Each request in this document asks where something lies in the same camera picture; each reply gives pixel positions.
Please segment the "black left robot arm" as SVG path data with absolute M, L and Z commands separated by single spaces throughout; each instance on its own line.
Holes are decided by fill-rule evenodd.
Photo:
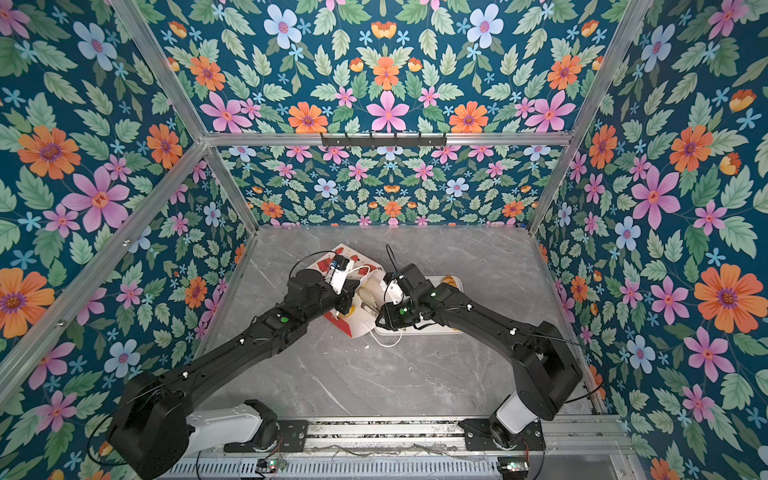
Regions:
M 209 396 L 254 366 L 295 343 L 308 324 L 336 310 L 347 313 L 360 282 L 337 286 L 311 269 L 290 277 L 283 300 L 195 361 L 160 375 L 144 372 L 128 382 L 107 429 L 107 441 L 142 479 L 174 466 L 202 431 L 188 417 Z

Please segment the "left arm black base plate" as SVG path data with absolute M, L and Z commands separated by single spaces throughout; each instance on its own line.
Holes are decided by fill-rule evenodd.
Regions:
M 226 444 L 226 453 L 300 453 L 308 439 L 306 420 L 268 420 L 251 440 Z

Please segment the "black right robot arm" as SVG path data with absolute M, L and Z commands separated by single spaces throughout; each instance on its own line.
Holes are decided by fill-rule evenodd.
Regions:
M 450 327 L 510 363 L 515 390 L 489 418 L 489 435 L 503 449 L 517 446 L 534 422 L 553 420 L 583 379 L 556 325 L 501 315 L 453 285 L 433 284 L 414 264 L 384 276 L 382 299 L 377 325 L 391 331 L 423 321 Z

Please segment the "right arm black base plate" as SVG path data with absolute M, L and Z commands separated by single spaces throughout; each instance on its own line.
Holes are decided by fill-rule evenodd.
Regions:
M 458 422 L 468 451 L 544 451 L 546 443 L 541 424 L 534 421 L 520 433 L 509 433 L 500 423 L 488 419 L 466 418 Z

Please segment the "red white paper bag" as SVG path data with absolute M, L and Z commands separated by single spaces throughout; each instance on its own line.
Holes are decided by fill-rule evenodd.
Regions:
M 330 281 L 330 264 L 335 254 L 341 254 L 354 261 L 353 270 L 347 279 L 359 280 L 360 285 L 347 314 L 332 310 L 324 317 L 350 338 L 362 337 L 376 328 L 375 319 L 378 308 L 383 303 L 382 287 L 387 273 L 380 263 L 345 244 L 338 244 L 330 251 L 324 252 L 311 264 L 310 269 L 321 272 L 324 279 Z

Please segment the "fake sliced bread loaf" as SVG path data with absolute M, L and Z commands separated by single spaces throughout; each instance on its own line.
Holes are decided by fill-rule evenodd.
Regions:
M 441 279 L 441 282 L 450 286 L 453 286 L 455 288 L 460 287 L 460 281 L 453 276 L 445 276 Z

